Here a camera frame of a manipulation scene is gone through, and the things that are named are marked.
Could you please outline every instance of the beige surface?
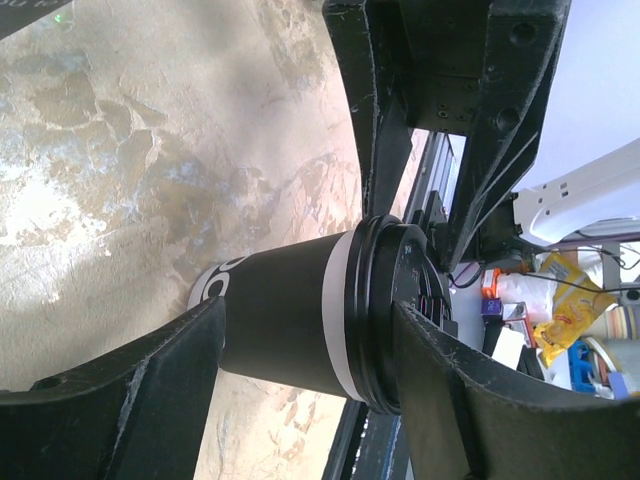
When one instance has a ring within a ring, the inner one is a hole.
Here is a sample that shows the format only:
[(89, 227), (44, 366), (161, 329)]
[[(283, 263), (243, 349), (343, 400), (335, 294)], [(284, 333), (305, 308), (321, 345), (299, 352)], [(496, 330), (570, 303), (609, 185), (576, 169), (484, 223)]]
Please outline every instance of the beige surface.
[[(211, 263), (344, 230), (319, 1), (77, 1), (0, 43), (0, 389), (181, 313)], [(222, 374), (196, 478), (319, 478), (342, 400)]]

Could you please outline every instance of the small box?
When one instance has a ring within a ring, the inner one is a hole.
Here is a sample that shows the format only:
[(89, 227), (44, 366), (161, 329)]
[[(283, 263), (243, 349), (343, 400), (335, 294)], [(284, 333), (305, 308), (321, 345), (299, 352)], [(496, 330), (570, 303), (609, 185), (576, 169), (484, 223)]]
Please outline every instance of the small box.
[(484, 324), (502, 322), (502, 300), (499, 298), (482, 299), (482, 320)]
[(500, 270), (492, 268), (482, 275), (482, 298), (496, 298)]
[(533, 328), (527, 315), (527, 304), (505, 303), (503, 305), (502, 318), (504, 326), (524, 335), (524, 341), (527, 348), (535, 348), (536, 342), (533, 338)]

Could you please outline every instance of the white plastic bag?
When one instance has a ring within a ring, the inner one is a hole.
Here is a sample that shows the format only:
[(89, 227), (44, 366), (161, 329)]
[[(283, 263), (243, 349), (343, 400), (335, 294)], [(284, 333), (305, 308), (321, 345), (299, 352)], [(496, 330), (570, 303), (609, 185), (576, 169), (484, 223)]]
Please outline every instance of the white plastic bag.
[(555, 276), (550, 273), (536, 273), (546, 280), (527, 277), (519, 273), (503, 274), (498, 277), (498, 298), (502, 303), (525, 302), (531, 325), (553, 320), (553, 295), (556, 293)]

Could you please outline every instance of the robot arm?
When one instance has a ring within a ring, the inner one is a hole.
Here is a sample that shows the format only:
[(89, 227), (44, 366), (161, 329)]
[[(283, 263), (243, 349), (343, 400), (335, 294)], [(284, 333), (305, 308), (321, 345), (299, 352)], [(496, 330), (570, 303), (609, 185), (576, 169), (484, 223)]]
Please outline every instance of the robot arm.
[(638, 232), (639, 192), (640, 138), (562, 177), (518, 192), (514, 221), (522, 229), (521, 239), (541, 247), (577, 230), (587, 232), (593, 224), (588, 230), (593, 236)]

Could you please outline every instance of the yellow plastic bag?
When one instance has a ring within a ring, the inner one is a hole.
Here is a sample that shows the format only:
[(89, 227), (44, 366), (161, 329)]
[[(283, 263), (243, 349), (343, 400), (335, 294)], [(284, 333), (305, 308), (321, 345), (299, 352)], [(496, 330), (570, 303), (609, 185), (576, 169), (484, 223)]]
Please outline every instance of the yellow plastic bag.
[(542, 348), (540, 359), (548, 368), (616, 301), (616, 297), (602, 292), (586, 273), (558, 253), (549, 255), (540, 271), (553, 273), (558, 280), (599, 291), (588, 292), (571, 285), (558, 284), (553, 297), (553, 321), (538, 325), (533, 333), (536, 343)]

